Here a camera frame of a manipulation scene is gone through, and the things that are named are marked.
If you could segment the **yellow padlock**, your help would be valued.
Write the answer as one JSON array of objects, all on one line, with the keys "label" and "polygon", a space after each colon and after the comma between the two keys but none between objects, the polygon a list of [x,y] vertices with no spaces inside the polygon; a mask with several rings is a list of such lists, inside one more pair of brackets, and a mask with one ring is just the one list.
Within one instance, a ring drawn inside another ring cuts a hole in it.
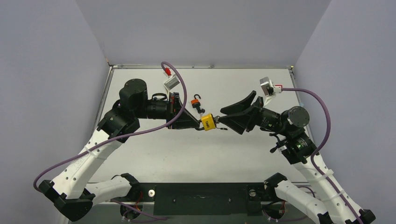
[{"label": "yellow padlock", "polygon": [[211,113],[202,116],[198,123],[202,124],[202,127],[195,128],[197,131],[209,131],[217,128],[215,118]]}]

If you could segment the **yellow padlock keys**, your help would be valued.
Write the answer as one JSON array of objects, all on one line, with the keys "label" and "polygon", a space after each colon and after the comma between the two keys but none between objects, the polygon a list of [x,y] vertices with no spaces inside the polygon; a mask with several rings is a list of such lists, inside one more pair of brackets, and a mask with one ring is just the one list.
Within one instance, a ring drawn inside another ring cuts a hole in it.
[{"label": "yellow padlock keys", "polygon": [[228,128],[223,126],[223,124],[219,121],[219,119],[220,119],[220,116],[214,117],[214,123],[215,123],[216,129],[227,131]]}]

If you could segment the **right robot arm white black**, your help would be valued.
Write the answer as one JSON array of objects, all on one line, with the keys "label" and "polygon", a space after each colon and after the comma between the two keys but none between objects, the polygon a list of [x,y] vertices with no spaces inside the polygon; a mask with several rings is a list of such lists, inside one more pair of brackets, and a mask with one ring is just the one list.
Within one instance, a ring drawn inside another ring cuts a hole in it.
[{"label": "right robot arm white black", "polygon": [[282,113],[266,108],[269,100],[281,93],[280,87],[265,91],[258,97],[252,91],[243,100],[221,109],[222,116],[215,121],[242,134],[256,126],[276,138],[271,152],[280,151],[313,188],[306,194],[284,175],[276,173],[264,181],[264,195],[275,201],[286,201],[317,224],[370,224],[375,215],[359,206],[334,178],[316,146],[305,132],[310,121],[308,112],[300,106]]}]

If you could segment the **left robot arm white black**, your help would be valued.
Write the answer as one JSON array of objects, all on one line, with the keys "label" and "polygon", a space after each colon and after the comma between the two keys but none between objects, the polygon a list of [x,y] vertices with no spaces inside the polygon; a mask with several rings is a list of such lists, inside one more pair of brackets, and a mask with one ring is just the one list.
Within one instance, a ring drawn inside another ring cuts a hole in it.
[{"label": "left robot arm white black", "polygon": [[177,92],[158,93],[149,98],[146,82],[131,79],[120,90],[119,96],[79,157],[60,175],[42,181],[38,187],[70,221],[80,220],[99,203],[118,197],[133,201],[139,196],[140,183],[131,174],[116,175],[94,184],[90,179],[111,153],[128,140],[129,134],[140,128],[140,119],[163,119],[169,129],[197,129],[200,126],[200,122],[182,108]]}]

